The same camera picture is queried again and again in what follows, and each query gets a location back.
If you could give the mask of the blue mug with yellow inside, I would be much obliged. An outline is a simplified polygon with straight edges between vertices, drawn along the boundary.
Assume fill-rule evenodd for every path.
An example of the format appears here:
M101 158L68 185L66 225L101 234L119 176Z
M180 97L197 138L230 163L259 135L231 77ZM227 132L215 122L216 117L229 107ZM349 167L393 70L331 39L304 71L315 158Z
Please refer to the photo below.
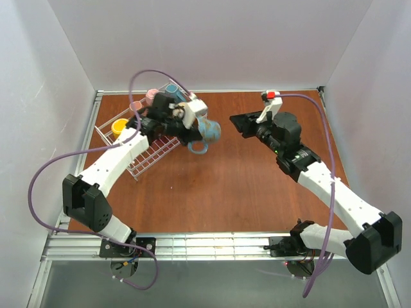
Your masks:
M220 140L222 130L218 122L209 120L206 117L198 117L196 119L197 130L201 135L199 141L191 141L188 143L188 150L197 155L206 154L210 144L216 143ZM201 150L194 150L193 145L201 143L203 145Z

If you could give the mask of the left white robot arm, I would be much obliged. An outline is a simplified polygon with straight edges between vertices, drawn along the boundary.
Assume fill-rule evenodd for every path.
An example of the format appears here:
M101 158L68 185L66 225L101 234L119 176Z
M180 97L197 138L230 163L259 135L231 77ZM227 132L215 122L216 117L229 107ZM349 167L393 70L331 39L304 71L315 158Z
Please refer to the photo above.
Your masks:
M192 103L179 103L168 111L153 107L138 110L97 161L79 175L66 176L62 184L64 214L107 239L131 243L132 228L113 215L107 201L110 190L127 167L163 135L176 137L183 144L204 141L200 121L207 111L207 107L194 110Z

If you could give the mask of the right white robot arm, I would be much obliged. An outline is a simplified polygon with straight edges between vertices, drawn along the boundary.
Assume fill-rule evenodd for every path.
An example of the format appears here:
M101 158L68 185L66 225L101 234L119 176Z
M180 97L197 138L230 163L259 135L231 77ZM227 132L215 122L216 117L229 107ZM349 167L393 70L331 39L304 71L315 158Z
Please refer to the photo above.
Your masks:
M347 227L327 232L312 221L298 223L290 231L295 250L321 249L328 237L327 252L347 258L366 275L401 251L400 216L383 213L333 178L320 157L301 142L301 126L293 114L270 114L262 121L259 112L253 112L232 115L230 121L243 138L256 137L272 150L280 170L328 205Z

